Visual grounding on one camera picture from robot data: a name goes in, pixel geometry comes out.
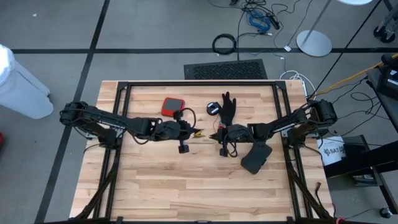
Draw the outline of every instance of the yellow cable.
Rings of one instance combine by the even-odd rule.
[[[398,57],[398,54],[395,54],[395,55],[392,56],[392,58],[396,58],[396,57]],[[338,85],[340,85],[340,84],[342,84],[342,83],[344,83],[344,82],[350,81],[350,80],[352,80],[352,79],[354,79],[354,78],[356,78],[356,77],[358,77],[358,76],[364,74],[365,72],[369,71],[370,69],[374,69],[374,68],[376,68],[377,66],[380,66],[380,65],[382,65],[382,62],[379,62],[377,65],[373,65],[373,66],[370,67],[370,68],[367,68],[367,69],[365,69],[365,70],[363,70],[363,71],[360,71],[360,72],[358,72],[357,74],[355,74],[355,75],[353,75],[353,76],[351,76],[351,77],[345,78],[345,79],[339,81],[338,83],[336,83],[336,84],[334,84],[334,85],[332,85],[332,86],[329,86],[328,88],[326,88],[326,89],[324,89],[324,90],[322,90],[322,91],[319,91],[319,92],[317,93],[317,95],[322,94],[322,93],[324,93],[324,92],[327,92],[327,91],[333,89],[334,87],[336,87],[336,86],[338,86]]]

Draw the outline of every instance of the gray floor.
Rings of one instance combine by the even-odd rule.
[[[214,0],[214,3],[226,6],[228,1]],[[103,2],[0,1],[0,43],[12,49],[88,49]],[[275,2],[277,1],[267,1],[268,6]],[[294,1],[278,2],[289,5],[291,10]],[[299,2],[293,14],[279,16],[285,28],[276,40],[278,47],[286,45],[293,35],[304,17],[308,2],[309,0]],[[331,38],[334,47],[345,47],[376,2],[365,6],[347,6],[332,1],[317,29]],[[310,28],[325,3],[326,0],[312,2],[299,31]],[[398,47],[398,40],[383,44],[372,35],[374,27],[386,12],[385,5],[380,4],[349,48]],[[240,15],[239,10],[216,8],[206,1],[111,0],[97,48],[210,48],[218,34],[236,35]],[[241,33],[254,31],[242,22]],[[245,37],[241,40],[241,47],[274,47],[272,39],[268,36]],[[290,46],[297,47],[295,38]],[[288,70],[306,75],[314,85],[320,83],[339,56],[330,54],[313,58],[300,53],[280,55],[285,57]],[[378,63],[381,55],[344,54],[321,89]],[[241,59],[250,58],[263,60],[270,79],[278,79],[284,71],[284,61],[271,53],[258,56],[241,54]],[[63,126],[58,122],[58,111],[73,99],[86,55],[18,54],[16,59],[51,89],[50,98],[55,107],[53,114],[40,120],[31,120],[0,107],[3,117],[0,119],[0,131],[6,135],[6,143],[0,149],[0,223],[33,223],[63,132]],[[183,79],[185,64],[229,60],[236,60],[236,55],[95,54],[81,99],[94,104],[102,80],[177,80]],[[336,90],[324,95],[324,98],[334,100],[347,89]],[[357,90],[374,96],[365,83]],[[358,103],[345,97],[336,103],[335,109],[338,116],[344,116],[369,106],[369,102]],[[382,110],[379,115],[385,116],[385,112]],[[368,117],[365,114],[350,116],[338,121],[331,130],[344,133]],[[367,141],[374,144],[385,144],[397,139],[397,133],[390,122],[381,118],[373,118],[349,136],[359,134],[365,135]],[[68,218],[84,147],[85,140],[72,132],[46,221]],[[396,175],[387,173],[384,176],[398,197],[398,180],[394,174]],[[385,207],[386,203],[377,187],[354,187],[346,177],[329,179],[328,183],[338,216],[348,217],[375,208],[353,220],[397,223],[397,217],[389,220],[379,217],[377,209]]]

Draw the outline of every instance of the wooden tabletop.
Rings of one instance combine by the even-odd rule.
[[[103,81],[97,107],[112,112],[117,81]],[[300,81],[286,81],[292,110],[304,104]],[[270,86],[134,86],[131,90],[127,117],[163,118],[160,109],[165,97],[185,100],[185,107],[197,114],[196,128],[209,136],[215,133],[217,116],[206,113],[212,101],[222,104],[222,93],[236,98],[233,123],[268,123],[277,119]],[[282,111],[285,112],[280,93]],[[192,124],[187,111],[183,119]],[[89,141],[88,146],[96,144]],[[258,174],[252,175],[240,166],[251,144],[238,144],[237,158],[220,157],[220,145],[209,138],[186,141],[190,152],[178,153],[178,141],[136,144],[124,135],[118,180],[114,195],[112,219],[124,220],[231,220],[285,221],[294,217],[280,134],[267,141],[272,153]],[[308,146],[317,149],[315,140]],[[333,214],[330,193],[320,156],[309,149],[300,150],[307,186],[314,194],[316,183],[323,206]],[[87,150],[81,165],[70,216],[79,214],[98,188],[104,149]],[[297,188],[302,217],[305,216],[302,194]],[[101,215],[104,215],[107,192]]]

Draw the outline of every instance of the white trash can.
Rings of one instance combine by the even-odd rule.
[[[0,44],[0,105],[33,119],[54,110],[50,90],[15,61],[10,49]]]

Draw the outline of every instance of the white tripod base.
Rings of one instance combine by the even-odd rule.
[[[307,41],[303,44],[305,37],[309,33],[305,30],[297,36],[297,46],[307,55],[322,57],[331,52],[331,41],[329,37],[319,31],[313,30]]]

